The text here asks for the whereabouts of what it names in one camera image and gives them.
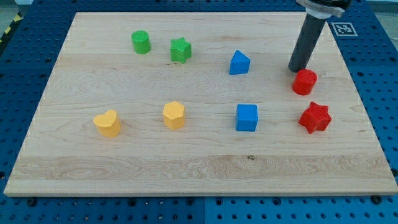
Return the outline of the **robot arm flange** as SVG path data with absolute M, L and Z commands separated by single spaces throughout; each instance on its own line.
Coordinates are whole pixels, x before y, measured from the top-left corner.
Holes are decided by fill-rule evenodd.
M 317 19 L 327 19 L 331 16 L 341 18 L 351 6 L 353 0 L 296 0 L 305 11 Z

